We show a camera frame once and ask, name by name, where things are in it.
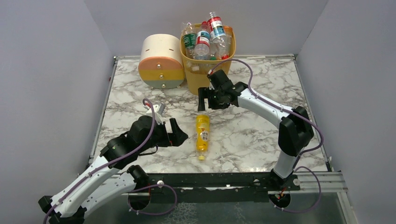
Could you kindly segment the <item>yellow drink bottle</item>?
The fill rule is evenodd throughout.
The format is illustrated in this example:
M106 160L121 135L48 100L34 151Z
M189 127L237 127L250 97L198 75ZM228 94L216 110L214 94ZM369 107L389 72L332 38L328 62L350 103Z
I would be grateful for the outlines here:
M209 147L210 118L207 115L196 117L196 151L199 161L205 160L206 152Z

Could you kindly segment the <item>clear bottle green label angled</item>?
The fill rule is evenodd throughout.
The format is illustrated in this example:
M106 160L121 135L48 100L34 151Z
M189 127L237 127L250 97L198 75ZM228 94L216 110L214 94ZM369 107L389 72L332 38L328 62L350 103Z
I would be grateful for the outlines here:
M196 28L191 22L182 23L182 40L185 54L188 58L194 59L194 49L196 41Z

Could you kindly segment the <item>clear bottle red blue label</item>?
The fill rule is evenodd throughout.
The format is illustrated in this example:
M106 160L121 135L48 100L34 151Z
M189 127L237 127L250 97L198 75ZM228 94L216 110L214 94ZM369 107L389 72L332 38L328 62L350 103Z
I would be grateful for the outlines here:
M222 20L216 12L209 13L209 19L207 23L210 28L212 42L213 43L223 42L226 38L226 33L224 30Z

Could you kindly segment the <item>orange label clear bottle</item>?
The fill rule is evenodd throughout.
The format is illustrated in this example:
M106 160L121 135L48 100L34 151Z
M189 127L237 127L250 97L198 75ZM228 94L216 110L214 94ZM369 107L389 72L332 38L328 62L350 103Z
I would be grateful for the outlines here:
M230 26L224 26L224 30L226 33L226 45L225 45L225 50L221 55L222 60L229 58L230 46L233 36L233 29Z

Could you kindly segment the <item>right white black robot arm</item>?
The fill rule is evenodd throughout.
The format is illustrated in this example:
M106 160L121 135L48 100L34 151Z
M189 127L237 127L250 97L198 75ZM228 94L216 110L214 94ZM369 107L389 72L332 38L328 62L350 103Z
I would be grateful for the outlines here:
M301 106L291 108L260 96L243 82L235 84L223 70L207 76L210 87L198 89L198 111L205 111L205 100L213 110L226 109L230 105L241 107L278 128L278 145L281 149L278 160L270 172L271 182L278 187L290 179L297 158L314 136L307 110Z

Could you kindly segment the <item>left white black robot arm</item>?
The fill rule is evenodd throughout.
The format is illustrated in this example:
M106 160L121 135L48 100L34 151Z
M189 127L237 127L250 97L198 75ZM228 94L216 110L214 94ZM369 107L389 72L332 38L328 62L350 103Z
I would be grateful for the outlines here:
M150 148L178 147L188 138L170 119L171 132L159 115L143 115L131 128L108 141L92 164L61 192L43 196L38 203L47 224L82 224L85 218L115 197L134 190L146 190L149 176L132 163Z

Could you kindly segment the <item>yellow mesh waste bin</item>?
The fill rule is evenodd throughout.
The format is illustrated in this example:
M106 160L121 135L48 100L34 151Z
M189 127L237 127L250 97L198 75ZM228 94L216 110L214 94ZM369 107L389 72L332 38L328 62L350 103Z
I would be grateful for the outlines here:
M191 58L192 54L184 46L184 36L181 36L180 52L188 88L192 94L198 95L198 88L208 87L210 85L210 81L207 78L209 70L223 70L228 74L231 66L230 59L234 57L236 43L233 28L225 26L225 31L229 39L229 57L226 60L195 60Z

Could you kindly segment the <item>round pink yellow drawer box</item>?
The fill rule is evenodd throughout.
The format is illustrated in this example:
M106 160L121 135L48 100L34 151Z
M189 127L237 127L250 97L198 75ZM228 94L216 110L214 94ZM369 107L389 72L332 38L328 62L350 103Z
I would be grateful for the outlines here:
M169 34L148 36L142 44L138 72L142 81L153 88L179 87L185 79L180 40Z

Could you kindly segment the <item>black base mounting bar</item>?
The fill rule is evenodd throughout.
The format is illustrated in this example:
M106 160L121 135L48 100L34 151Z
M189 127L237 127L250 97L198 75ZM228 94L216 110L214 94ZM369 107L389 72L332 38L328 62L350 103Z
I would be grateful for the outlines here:
M133 205L149 203L267 203L271 195L298 191L294 184L296 175L279 180L271 172L248 173L149 173L146 185L149 189L129 193Z

